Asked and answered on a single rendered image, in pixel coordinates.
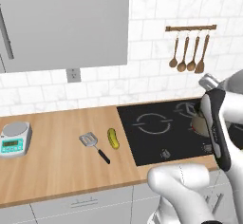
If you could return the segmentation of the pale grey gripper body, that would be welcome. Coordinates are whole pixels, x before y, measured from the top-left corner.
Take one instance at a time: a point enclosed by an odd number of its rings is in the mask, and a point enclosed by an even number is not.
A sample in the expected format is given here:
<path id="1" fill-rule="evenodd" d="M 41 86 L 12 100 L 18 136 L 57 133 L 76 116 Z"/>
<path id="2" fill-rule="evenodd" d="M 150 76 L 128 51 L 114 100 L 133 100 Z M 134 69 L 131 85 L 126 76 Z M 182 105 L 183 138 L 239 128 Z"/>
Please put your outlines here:
<path id="1" fill-rule="evenodd" d="M 206 91 L 212 90 L 214 88 L 220 88 L 219 81 L 209 73 L 204 74 L 203 77 L 198 81 L 198 83 Z"/>

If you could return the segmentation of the wooden hanging spatula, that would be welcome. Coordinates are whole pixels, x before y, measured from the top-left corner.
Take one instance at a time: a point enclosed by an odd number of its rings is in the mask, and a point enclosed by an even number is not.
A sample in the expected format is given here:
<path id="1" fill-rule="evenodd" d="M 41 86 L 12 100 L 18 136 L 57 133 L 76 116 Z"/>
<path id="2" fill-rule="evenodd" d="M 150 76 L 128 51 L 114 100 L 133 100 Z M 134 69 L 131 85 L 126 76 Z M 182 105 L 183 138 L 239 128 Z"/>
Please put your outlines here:
<path id="1" fill-rule="evenodd" d="M 195 69 L 196 74 L 202 73 L 204 71 L 204 57 L 205 57 L 206 49 L 207 49 L 207 46 L 209 43 L 209 39 L 210 39 L 210 35 L 207 34 L 205 37 L 205 41 L 204 41 L 201 59 L 199 60 L 198 64 L 196 65 L 196 69 Z"/>

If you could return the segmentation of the beige pot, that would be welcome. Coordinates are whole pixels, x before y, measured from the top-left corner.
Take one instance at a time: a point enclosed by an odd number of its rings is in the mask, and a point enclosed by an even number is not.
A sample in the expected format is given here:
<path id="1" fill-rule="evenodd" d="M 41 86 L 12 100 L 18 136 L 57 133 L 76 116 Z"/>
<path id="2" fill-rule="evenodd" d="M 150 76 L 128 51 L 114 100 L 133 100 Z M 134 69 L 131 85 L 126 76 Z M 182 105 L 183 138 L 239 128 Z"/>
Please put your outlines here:
<path id="1" fill-rule="evenodd" d="M 196 133 L 200 136 L 209 138 L 209 131 L 207 128 L 206 120 L 200 110 L 200 103 L 196 103 L 194 106 L 196 113 L 192 117 L 192 127 Z"/>

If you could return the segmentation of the yellow-green cucumber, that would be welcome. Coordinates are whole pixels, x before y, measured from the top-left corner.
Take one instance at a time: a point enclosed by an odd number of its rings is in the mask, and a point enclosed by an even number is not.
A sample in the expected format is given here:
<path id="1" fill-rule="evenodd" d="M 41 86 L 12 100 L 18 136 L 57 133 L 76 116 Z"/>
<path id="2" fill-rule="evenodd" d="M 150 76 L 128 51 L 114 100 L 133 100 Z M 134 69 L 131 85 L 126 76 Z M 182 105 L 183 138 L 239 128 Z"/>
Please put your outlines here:
<path id="1" fill-rule="evenodd" d="M 116 136 L 116 130 L 114 128 L 109 128 L 107 131 L 107 137 L 110 145 L 112 146 L 113 149 L 119 149 L 120 148 L 120 143 L 117 139 Z"/>

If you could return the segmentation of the large wooden spoon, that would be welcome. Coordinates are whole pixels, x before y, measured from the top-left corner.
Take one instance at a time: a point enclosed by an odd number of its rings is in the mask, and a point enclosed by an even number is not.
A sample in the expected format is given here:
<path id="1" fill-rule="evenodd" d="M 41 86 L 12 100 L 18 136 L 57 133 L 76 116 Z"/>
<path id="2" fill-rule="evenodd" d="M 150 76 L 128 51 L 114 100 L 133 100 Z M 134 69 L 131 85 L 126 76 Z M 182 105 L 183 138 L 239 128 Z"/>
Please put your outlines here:
<path id="1" fill-rule="evenodd" d="M 192 61 L 187 65 L 187 70 L 188 70 L 188 71 L 194 71 L 195 68 L 196 68 L 195 58 L 196 58 L 196 52 L 197 52 L 198 44 L 199 44 L 199 37 L 196 37 L 196 42 L 195 42 L 195 48 L 194 48 L 193 59 L 192 59 Z"/>
<path id="2" fill-rule="evenodd" d="M 177 67 L 178 72 L 183 72 L 186 69 L 185 57 L 186 57 L 189 41 L 190 41 L 190 38 L 186 37 L 182 61 L 178 64 L 178 67 Z"/>

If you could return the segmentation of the small wooden spoon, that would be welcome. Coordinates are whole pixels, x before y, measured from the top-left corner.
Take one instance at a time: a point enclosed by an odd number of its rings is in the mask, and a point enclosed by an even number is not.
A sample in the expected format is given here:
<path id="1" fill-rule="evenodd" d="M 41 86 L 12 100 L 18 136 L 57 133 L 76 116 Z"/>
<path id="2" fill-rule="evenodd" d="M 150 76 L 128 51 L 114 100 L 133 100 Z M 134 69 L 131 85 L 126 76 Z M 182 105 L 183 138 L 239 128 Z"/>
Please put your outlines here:
<path id="1" fill-rule="evenodd" d="M 174 56 L 173 56 L 172 60 L 169 62 L 170 67 L 176 67 L 178 64 L 178 61 L 176 58 L 177 50 L 178 50 L 178 39 L 176 39 L 176 41 L 175 41 Z"/>

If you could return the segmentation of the black hob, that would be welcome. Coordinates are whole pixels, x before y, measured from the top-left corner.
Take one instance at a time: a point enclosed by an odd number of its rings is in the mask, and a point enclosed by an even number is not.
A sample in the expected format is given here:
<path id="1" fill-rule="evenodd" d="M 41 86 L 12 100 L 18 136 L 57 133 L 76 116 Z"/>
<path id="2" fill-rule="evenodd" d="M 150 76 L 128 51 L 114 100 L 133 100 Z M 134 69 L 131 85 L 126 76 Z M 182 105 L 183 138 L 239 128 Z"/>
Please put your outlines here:
<path id="1" fill-rule="evenodd" d="M 210 138 L 192 127 L 194 106 L 201 98 L 118 108 L 138 166 L 214 154 Z M 243 151 L 243 125 L 229 122 L 227 128 L 234 145 Z"/>

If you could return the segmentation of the grey base cupboard door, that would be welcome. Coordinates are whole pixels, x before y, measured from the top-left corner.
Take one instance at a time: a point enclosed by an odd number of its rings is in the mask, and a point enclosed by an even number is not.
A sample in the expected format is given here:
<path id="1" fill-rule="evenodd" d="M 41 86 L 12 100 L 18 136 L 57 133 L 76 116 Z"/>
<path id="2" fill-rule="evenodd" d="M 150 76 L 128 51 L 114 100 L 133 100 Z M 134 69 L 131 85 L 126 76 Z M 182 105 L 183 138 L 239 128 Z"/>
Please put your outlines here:
<path id="1" fill-rule="evenodd" d="M 134 186 L 131 224 L 147 224 L 151 214 L 159 206 L 159 195 L 147 183 Z"/>

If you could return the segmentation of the grey drawer front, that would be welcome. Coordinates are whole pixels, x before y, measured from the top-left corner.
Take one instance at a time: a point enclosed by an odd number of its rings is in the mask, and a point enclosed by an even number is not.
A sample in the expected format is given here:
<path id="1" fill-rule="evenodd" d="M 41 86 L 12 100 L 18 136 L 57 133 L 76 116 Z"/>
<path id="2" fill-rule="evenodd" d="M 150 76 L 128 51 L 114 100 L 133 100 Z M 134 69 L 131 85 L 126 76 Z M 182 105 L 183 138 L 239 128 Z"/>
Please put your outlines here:
<path id="1" fill-rule="evenodd" d="M 130 224 L 132 187 L 122 187 L 31 204 L 38 224 Z M 70 208 L 76 199 L 97 198 L 98 204 Z"/>
<path id="2" fill-rule="evenodd" d="M 29 205 L 0 209 L 0 224 L 28 224 L 35 222 Z"/>

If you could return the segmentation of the grey kitchen scale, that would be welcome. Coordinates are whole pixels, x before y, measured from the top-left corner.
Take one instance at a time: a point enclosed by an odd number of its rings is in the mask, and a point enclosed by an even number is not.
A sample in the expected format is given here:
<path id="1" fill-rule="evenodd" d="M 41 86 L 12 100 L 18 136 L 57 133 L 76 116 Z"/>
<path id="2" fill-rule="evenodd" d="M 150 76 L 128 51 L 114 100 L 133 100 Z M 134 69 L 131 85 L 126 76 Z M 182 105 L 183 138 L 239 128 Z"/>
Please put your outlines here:
<path id="1" fill-rule="evenodd" d="M 27 121 L 6 124 L 0 134 L 0 158 L 24 156 L 28 152 L 31 136 L 31 125 Z"/>

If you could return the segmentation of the wooden tool rail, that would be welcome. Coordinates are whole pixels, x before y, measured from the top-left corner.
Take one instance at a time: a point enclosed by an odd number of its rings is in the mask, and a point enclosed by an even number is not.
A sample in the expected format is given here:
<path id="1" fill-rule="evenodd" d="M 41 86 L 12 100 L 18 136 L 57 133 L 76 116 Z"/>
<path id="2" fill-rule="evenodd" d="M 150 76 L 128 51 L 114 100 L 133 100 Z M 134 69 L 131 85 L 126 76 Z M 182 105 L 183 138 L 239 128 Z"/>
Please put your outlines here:
<path id="1" fill-rule="evenodd" d="M 193 31 L 193 30 L 214 30 L 217 25 L 207 25 L 207 26 L 185 26 L 185 27 L 171 27 L 167 26 L 165 31 Z"/>

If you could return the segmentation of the grey wall socket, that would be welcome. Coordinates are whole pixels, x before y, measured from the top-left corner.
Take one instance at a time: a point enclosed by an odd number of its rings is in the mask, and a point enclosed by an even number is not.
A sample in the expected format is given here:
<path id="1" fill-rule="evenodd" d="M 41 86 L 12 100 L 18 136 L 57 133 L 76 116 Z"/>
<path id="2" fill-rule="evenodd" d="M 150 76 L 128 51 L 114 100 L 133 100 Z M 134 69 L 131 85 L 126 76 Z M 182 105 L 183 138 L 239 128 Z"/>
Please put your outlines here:
<path id="1" fill-rule="evenodd" d="M 69 83 L 79 83 L 81 81 L 81 71 L 79 68 L 66 70 L 66 78 Z"/>

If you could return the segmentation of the grey wall cupboard door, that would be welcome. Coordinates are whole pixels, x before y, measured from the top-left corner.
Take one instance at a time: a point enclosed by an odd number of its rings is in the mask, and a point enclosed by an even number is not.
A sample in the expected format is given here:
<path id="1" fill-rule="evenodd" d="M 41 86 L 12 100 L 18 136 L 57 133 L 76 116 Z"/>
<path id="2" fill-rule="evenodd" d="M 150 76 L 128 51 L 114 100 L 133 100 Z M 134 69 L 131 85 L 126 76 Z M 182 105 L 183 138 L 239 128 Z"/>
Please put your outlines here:
<path id="1" fill-rule="evenodd" d="M 0 73 L 127 63 L 129 0 L 0 0 Z"/>

